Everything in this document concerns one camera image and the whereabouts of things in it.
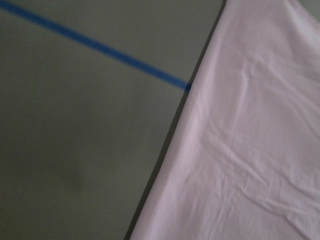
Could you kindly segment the middle blue tape strip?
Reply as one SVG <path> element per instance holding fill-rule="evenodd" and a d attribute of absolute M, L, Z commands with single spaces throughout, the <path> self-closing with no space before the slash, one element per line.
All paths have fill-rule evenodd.
<path fill-rule="evenodd" d="M 13 4 L 7 0 L 0 2 L 0 8 L 27 21 L 30 21 L 38 26 L 41 26 L 49 31 L 59 34 L 65 38 L 75 41 L 81 45 L 91 48 L 99 53 L 109 56 L 117 61 L 120 61 L 134 69 L 142 71 L 148 75 L 158 78 L 166 83 L 176 86 L 185 92 L 191 89 L 191 83 L 188 83 L 172 74 L 169 74 L 159 68 L 156 68 L 148 63 L 145 63 L 137 58 L 129 56 L 109 45 L 99 42 L 93 38 L 85 36 L 75 30 L 67 28 L 59 23 L 49 20 L 34 12 L 31 12 L 21 6 Z"/>

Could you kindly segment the pink Snoopy shirt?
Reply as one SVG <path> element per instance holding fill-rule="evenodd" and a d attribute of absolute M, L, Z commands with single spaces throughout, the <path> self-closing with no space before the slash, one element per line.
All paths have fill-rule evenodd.
<path fill-rule="evenodd" d="M 228 0 L 133 240 L 320 237 L 320 23 Z"/>

